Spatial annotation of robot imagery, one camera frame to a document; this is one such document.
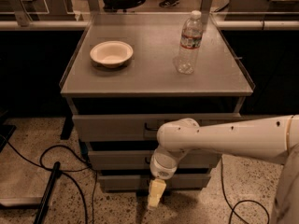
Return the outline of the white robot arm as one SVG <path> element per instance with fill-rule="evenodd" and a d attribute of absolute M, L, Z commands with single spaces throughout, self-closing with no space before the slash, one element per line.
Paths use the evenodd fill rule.
<path fill-rule="evenodd" d="M 299 224 L 299 117 L 296 115 L 201 126 L 194 119 L 163 124 L 150 160 L 148 208 L 158 206 L 165 181 L 192 150 L 253 158 L 283 166 L 269 224 Z"/>

